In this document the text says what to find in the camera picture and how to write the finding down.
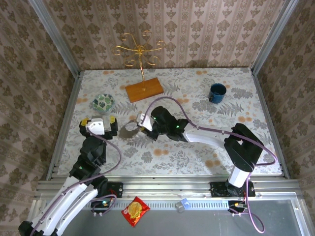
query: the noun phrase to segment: wooden block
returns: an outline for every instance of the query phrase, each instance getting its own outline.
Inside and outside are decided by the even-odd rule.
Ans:
[[[163,93],[162,85],[159,83],[158,78],[153,78],[144,81],[145,90],[143,90],[142,82],[126,86],[126,91],[130,102],[140,101],[142,99],[152,97]]]

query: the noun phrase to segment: patterned wallpaper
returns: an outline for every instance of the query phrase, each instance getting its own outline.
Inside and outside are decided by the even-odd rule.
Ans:
[[[28,2],[0,0],[0,235],[19,235],[48,170],[72,85]]]
[[[315,0],[301,0],[258,74],[293,178],[315,223]]]
[[[148,47],[166,43],[154,56],[165,67],[250,66],[284,0],[45,0],[81,70],[124,68],[115,56],[122,33]]]

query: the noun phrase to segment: decorative bowl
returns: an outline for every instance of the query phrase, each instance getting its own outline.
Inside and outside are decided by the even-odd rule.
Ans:
[[[110,94],[99,94],[92,102],[93,109],[101,114],[110,112],[115,105],[115,99]]]

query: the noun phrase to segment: red chip bag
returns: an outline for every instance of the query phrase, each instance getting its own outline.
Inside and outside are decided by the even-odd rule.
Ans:
[[[150,208],[140,198],[135,197],[129,206],[122,210],[122,214],[129,224],[135,227],[140,218],[148,210],[150,210]]]

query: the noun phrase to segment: patterned tablecloth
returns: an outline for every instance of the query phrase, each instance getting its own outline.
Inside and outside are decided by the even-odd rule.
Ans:
[[[79,156],[84,137],[79,132],[83,118],[98,115],[91,106],[93,98],[100,93],[110,93],[116,100],[115,108],[108,115],[114,115],[119,129],[135,119],[141,111],[159,96],[176,98],[192,121],[219,127],[233,127],[237,122],[245,124],[270,150],[274,151],[265,116],[248,68],[206,68],[206,69],[148,69],[146,79],[158,77],[164,88],[160,94],[130,104],[125,86],[141,81],[140,70],[94,70],[85,71],[81,89],[74,109],[70,130],[60,162],[58,174],[67,174]],[[220,104],[208,101],[210,85],[222,83],[227,93]],[[156,106],[167,108],[176,118],[184,118],[177,104],[161,100]],[[233,164],[226,151],[199,143],[175,142],[166,136],[159,136],[156,142],[138,133],[132,139],[114,137],[112,140],[123,153],[120,166],[111,175],[227,175]],[[107,146],[107,163],[102,170],[108,170],[118,161],[118,153]],[[263,152],[258,162],[270,162],[272,157]],[[256,168],[257,175],[281,174],[279,164]]]

